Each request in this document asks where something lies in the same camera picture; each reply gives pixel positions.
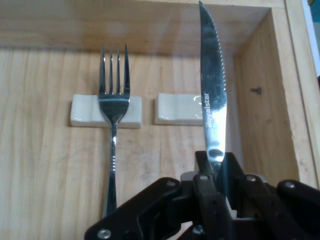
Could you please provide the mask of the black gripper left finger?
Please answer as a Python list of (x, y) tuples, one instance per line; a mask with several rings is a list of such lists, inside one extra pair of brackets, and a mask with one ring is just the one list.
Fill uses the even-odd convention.
[(197, 173), (190, 180), (158, 179), (89, 227), (84, 239), (166, 240), (185, 222), (201, 227), (200, 233), (190, 233), (191, 239), (232, 239), (232, 218), (220, 188), (232, 157), (226, 153), (217, 179), (209, 173)]

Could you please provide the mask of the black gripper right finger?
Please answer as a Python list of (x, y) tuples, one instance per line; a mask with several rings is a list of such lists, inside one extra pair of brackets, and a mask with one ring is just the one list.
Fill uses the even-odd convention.
[(320, 191), (294, 179), (276, 186), (245, 173), (232, 152), (225, 154), (218, 189), (232, 210), (238, 240), (318, 240)]

